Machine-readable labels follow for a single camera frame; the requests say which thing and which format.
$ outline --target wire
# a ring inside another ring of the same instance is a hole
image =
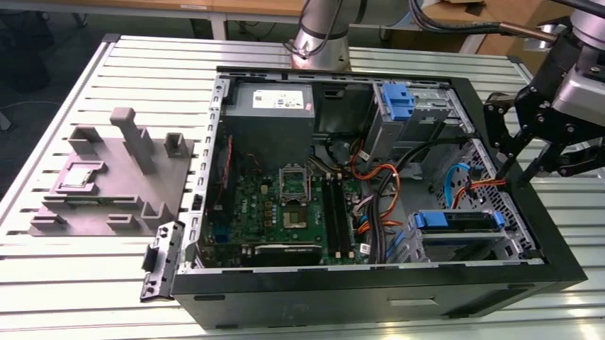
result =
[[[221,180],[221,189],[220,189],[220,194],[217,195],[217,201],[216,204],[213,205],[212,209],[220,204],[221,201],[221,196],[224,194],[224,189],[225,189],[225,182],[228,181],[228,175],[229,175],[229,167],[232,165],[232,155],[234,153],[234,137],[229,137],[229,157],[228,157],[228,164],[225,165],[225,171],[224,171],[224,177]]]
[[[452,166],[445,175],[444,181],[444,197],[445,197],[445,206],[452,207],[452,177],[455,177],[456,169],[463,169],[465,171],[471,170],[471,166],[467,163],[459,163]]]
[[[338,169],[332,168],[330,166],[328,166],[326,163],[324,163],[324,161],[322,161],[317,156],[310,155],[310,156],[309,156],[309,161],[310,161],[312,163],[314,163],[314,165],[316,165],[324,172],[326,172],[328,174],[337,174]]]
[[[25,105],[25,104],[54,104],[61,106],[61,103],[55,103],[54,101],[21,101],[19,103],[9,104],[7,106],[0,107],[0,110],[6,108],[13,108],[14,106]]]
[[[599,16],[600,18],[605,18],[605,6],[598,4],[594,1],[588,0],[552,0],[552,1],[568,5],[583,12]]]
[[[391,220],[385,220],[385,221],[383,221],[383,223],[384,223],[384,225],[387,225],[389,227],[403,226],[404,225],[403,222],[391,221]],[[364,222],[364,224],[358,228],[358,234],[364,234],[368,230],[371,230],[371,223],[367,221],[367,222]]]
[[[277,23],[274,23],[274,25],[269,29],[268,33],[265,33],[261,37],[257,37],[257,40],[265,39],[272,34],[272,32],[274,31],[276,25],[277,25]]]
[[[471,185],[471,190],[475,190],[483,186],[504,186],[505,184],[507,184],[505,180],[497,180],[495,178],[491,178],[483,181],[473,182],[473,184]],[[463,187],[461,190],[459,190],[459,192],[456,193],[455,202],[452,203],[452,209],[456,209],[459,207],[459,203],[463,199],[463,195],[465,194],[465,192],[467,187]]]
[[[472,23],[465,25],[449,25],[431,19],[423,12],[423,7],[419,0],[409,0],[409,7],[419,26],[433,33],[455,33],[455,34],[491,34],[504,33],[500,29],[500,22]]]
[[[416,156],[421,152],[424,152],[427,149],[429,149],[431,147],[435,147],[436,145],[443,145],[443,144],[467,143],[471,138],[473,138],[473,137],[463,136],[463,137],[453,137],[453,138],[440,138],[437,140],[429,140],[428,142],[424,142],[419,147],[416,147],[411,151],[408,151],[408,153],[400,158],[400,161],[397,161],[397,164],[396,164],[397,172],[400,173],[407,168],[407,165],[415,160]],[[389,176],[383,179],[381,185],[379,186],[380,193],[383,193],[385,191],[391,180],[392,180],[392,177],[389,177]]]
[[[369,195],[354,207],[353,207],[353,215],[357,215],[360,213],[360,210],[362,209],[362,207],[369,204],[369,202],[372,201],[372,198],[373,198],[375,195]]]
[[[344,174],[350,175],[348,169],[345,168],[345,165],[342,165],[342,164],[338,162],[337,156],[334,155],[334,152],[332,152],[332,149],[330,149],[330,148],[332,148],[332,140],[330,140],[330,137],[328,137],[328,138],[325,139],[324,147],[325,147],[325,153],[329,155],[332,162],[333,162],[334,165],[338,167],[338,171],[341,171]]]

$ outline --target black cable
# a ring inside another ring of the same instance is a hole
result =
[[[409,0],[409,7],[413,13],[417,25],[427,31],[433,33],[453,33],[453,34],[493,34],[505,33],[500,29],[499,22],[465,24],[465,25],[449,25],[440,23],[431,19],[431,17],[423,12],[419,0]]]
[[[276,25],[277,25],[277,23],[274,23],[274,25],[272,26],[270,30],[268,31],[268,33],[265,35],[262,35],[261,37],[257,37],[257,40],[261,41],[261,39],[265,39],[272,34],[272,32],[274,31]]]
[[[341,169],[344,174],[352,175],[350,172],[348,171],[348,169],[345,168],[345,165],[342,165],[341,162],[338,161],[337,156],[334,155],[334,152],[332,152],[332,149],[330,149],[330,147],[332,147],[330,137],[328,137],[325,139],[324,147],[325,147],[325,153],[329,155],[330,160],[334,163],[334,165]]]
[[[377,250],[379,250],[379,244],[377,244],[377,233],[373,231],[373,223],[372,221],[372,206],[371,203],[367,205],[367,216],[368,216],[368,221],[371,223],[371,231],[367,232],[368,235],[368,243],[371,245],[371,258],[369,258],[369,263],[376,264],[377,263]]]
[[[568,5],[583,12],[587,12],[600,18],[605,18],[605,6],[590,0],[551,0],[560,4]]]
[[[464,25],[452,25],[447,23],[440,23],[439,21],[435,21],[423,11],[423,7],[419,3],[419,0],[411,0],[411,8],[415,10],[415,12],[419,14],[420,18],[425,23],[429,25],[435,26],[436,28],[441,28],[443,30],[468,30],[468,29],[479,29],[479,28],[496,28],[499,29],[500,27],[500,22],[487,22],[487,23],[468,23]]]
[[[383,226],[381,222],[381,195],[375,194],[375,198],[371,202],[371,209],[372,209],[372,222],[371,222],[371,229],[375,229],[373,232],[377,235],[377,263],[384,264],[387,261],[387,236],[385,236],[385,227]]]
[[[408,163],[415,160],[415,157],[425,151],[428,148],[435,147],[436,145],[441,144],[461,144],[469,141],[471,137],[455,137],[455,138],[443,138],[437,140],[431,140],[423,143],[419,147],[413,148],[408,153],[401,157],[400,161],[397,162],[396,169],[397,172],[401,172],[405,168]],[[379,186],[379,191],[375,194],[372,201],[368,204],[368,220],[371,221],[371,234],[373,237],[373,241],[376,240],[376,246],[373,245],[371,248],[371,253],[377,248],[376,252],[376,263],[384,264],[387,263],[387,235],[385,235],[385,227],[383,224],[381,219],[381,195],[389,185],[389,181],[393,176],[385,176]]]
[[[408,153],[400,158],[400,161],[397,161],[396,164],[397,171],[401,172],[407,168],[407,165],[415,160],[415,157],[428,148],[443,144],[464,144],[469,141],[471,138],[473,137],[463,136],[453,138],[440,138],[437,140],[429,140],[428,142],[424,142],[419,147],[408,151]],[[392,179],[393,179],[392,176],[387,176],[383,179],[381,184],[379,186],[379,193],[383,193],[385,191],[387,186],[389,185],[389,181]]]

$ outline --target floor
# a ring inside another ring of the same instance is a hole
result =
[[[22,94],[0,83],[0,111],[13,122],[11,130],[0,133],[0,198],[18,176],[106,33],[194,38],[196,30],[197,37],[213,38],[209,21],[190,22],[178,18],[91,15],[89,25],[79,28],[71,14],[50,13],[47,24],[55,43],[41,52],[41,56],[51,74],[50,84],[34,93]],[[229,23],[232,40],[281,43],[296,35],[294,24]],[[377,30],[352,29],[350,45],[383,47]]]

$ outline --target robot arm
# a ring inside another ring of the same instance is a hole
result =
[[[348,30],[354,24],[392,26],[408,13],[403,0],[308,0],[297,39],[286,45],[297,69],[349,68]]]
[[[512,23],[443,24],[423,13],[420,0],[308,0],[297,39],[286,44],[293,66],[348,69],[349,25],[392,26],[409,10],[420,27],[432,32],[499,33],[551,43],[552,50],[532,83],[515,96],[493,93],[484,105],[488,139],[504,162],[499,178],[507,176],[533,138],[545,140],[548,145],[515,180],[524,184],[553,171],[574,176],[605,166],[605,0],[553,1],[576,8],[572,26],[559,35]],[[504,123],[504,115],[513,106],[520,121],[515,136]],[[598,145],[566,152],[567,147],[600,137]]]

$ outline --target wooden table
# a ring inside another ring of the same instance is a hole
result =
[[[305,0],[0,0],[0,9],[208,19],[214,38],[228,40],[228,21],[297,23],[304,4]],[[436,20],[452,23],[493,21],[488,11],[475,16],[465,9],[465,5],[443,2],[429,6],[425,12]],[[384,28],[419,30],[409,18]],[[461,52],[476,53],[483,41],[483,35],[472,35]]]

